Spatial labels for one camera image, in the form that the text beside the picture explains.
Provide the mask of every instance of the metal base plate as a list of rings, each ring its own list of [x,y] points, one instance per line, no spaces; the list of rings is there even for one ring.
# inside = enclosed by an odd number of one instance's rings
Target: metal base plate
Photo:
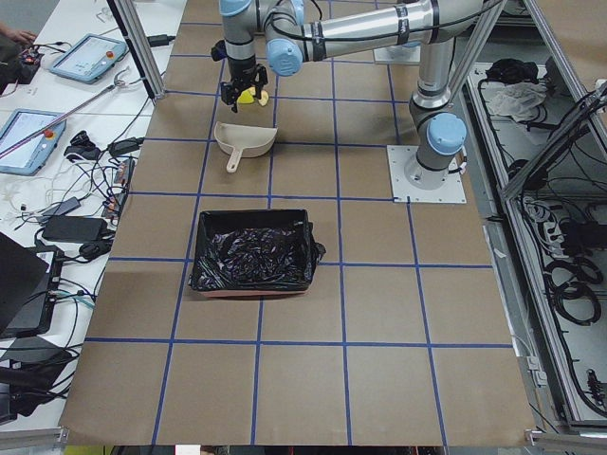
[[[390,180],[392,196],[395,202],[435,203],[435,204],[466,204],[466,195],[459,173],[450,173],[445,183],[437,190],[422,190],[411,184],[405,176],[405,165],[412,155],[417,152],[416,146],[388,146],[388,163],[390,165]],[[449,169],[456,169],[455,159]]]
[[[419,65],[421,46],[405,47],[403,45],[391,45],[374,49],[373,57],[376,64],[408,64]]]

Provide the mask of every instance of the blue joint cap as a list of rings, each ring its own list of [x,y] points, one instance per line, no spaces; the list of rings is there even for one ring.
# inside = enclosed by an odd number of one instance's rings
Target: blue joint cap
[[[294,75],[304,62],[304,56],[297,45],[285,38],[268,41],[266,53],[269,67],[279,76]]]
[[[224,17],[240,14],[253,0],[219,0],[219,13]]]
[[[466,124],[454,114],[438,114],[430,120],[428,143],[442,156],[453,156],[460,151],[466,140]]]
[[[291,5],[295,9],[295,22],[298,26],[302,26],[305,22],[304,0],[291,0]]]

